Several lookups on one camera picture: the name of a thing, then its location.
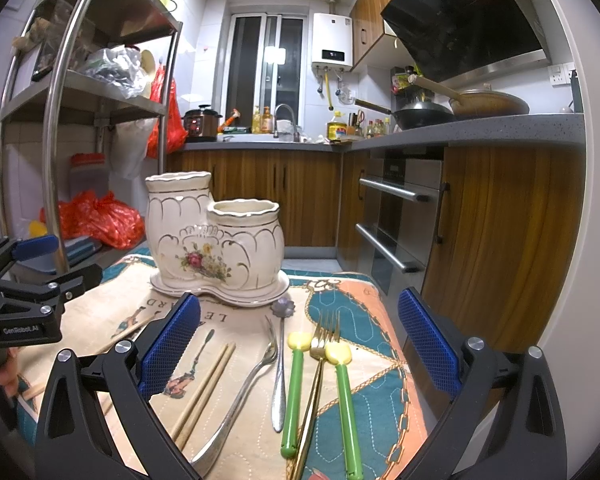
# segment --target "printed tablecloth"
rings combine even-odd
[[[148,250],[137,250],[109,267],[99,287],[69,302],[62,318],[63,340],[24,348],[20,353],[21,391],[30,384],[46,381],[62,348],[87,355],[130,324],[154,313],[164,316],[174,299],[151,288],[149,277],[153,272],[155,265]],[[349,375],[365,478],[395,479],[426,439],[427,430],[408,365],[377,289],[360,274],[286,272],[291,282],[288,295],[296,304],[296,313],[285,321],[286,333],[313,333],[320,313],[340,314],[340,335],[350,343],[353,353]],[[150,401],[165,428],[172,427],[222,346],[236,343],[234,355],[183,451],[189,459],[217,429],[248,372],[262,357],[267,345],[264,317],[271,317],[276,329],[279,325],[268,306],[235,308],[211,296],[200,297],[200,305],[200,327],[174,371],[167,393],[153,396]],[[194,366],[194,358],[211,331],[210,340]],[[291,358],[290,350],[285,348],[287,387]],[[301,420],[316,365],[317,361],[306,355]],[[273,431],[270,421],[274,376],[275,364],[261,373],[222,455],[207,476],[209,480],[284,480],[290,474],[292,464],[280,456],[281,436]],[[20,432],[30,442],[35,439],[40,402],[42,395],[29,402],[19,398]],[[320,411],[303,480],[345,478],[337,403],[335,370],[326,366]],[[107,415],[107,424],[125,463],[144,472],[115,409]]]

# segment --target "white ceramic vase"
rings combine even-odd
[[[146,179],[146,237],[158,273],[152,285],[170,296],[190,290],[237,306],[280,298],[285,239],[280,206],[269,200],[214,202],[206,171]]]

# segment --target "person's hand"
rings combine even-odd
[[[0,368],[0,386],[8,397],[18,394],[18,349],[9,348],[5,364]]]

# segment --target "water heater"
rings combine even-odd
[[[344,70],[353,66],[353,25],[349,16],[314,14],[311,65]]]

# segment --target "wooden chopsticks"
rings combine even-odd
[[[200,419],[202,411],[205,409],[206,404],[211,398],[211,394],[216,389],[216,385],[226,368],[231,355],[234,353],[235,343],[224,345],[222,352],[216,359],[214,366],[209,370],[209,373],[200,383],[200,386],[196,390],[196,393],[191,397],[191,400],[186,405],[183,412],[180,414],[174,427],[171,429],[169,434],[175,441],[176,446],[179,450],[183,450],[187,444],[187,440],[193,432],[196,423]]]
[[[146,325],[148,325],[151,321],[154,320],[155,314],[147,317],[145,320],[139,321],[138,323],[135,323],[135,324],[127,327],[125,330],[123,330],[122,332],[120,332],[119,334],[114,336],[112,339],[107,341],[106,344],[104,344],[103,346],[98,348],[92,355],[102,354],[102,353],[106,352],[113,345],[122,341],[123,339],[126,339],[126,337],[129,336],[130,334],[132,334],[133,332],[136,332],[137,330],[144,328]],[[45,388],[46,388],[46,383],[36,383],[33,386],[30,386],[29,388],[27,388],[22,393],[22,398],[24,400],[31,400],[34,397],[37,397],[42,392],[44,392]]]

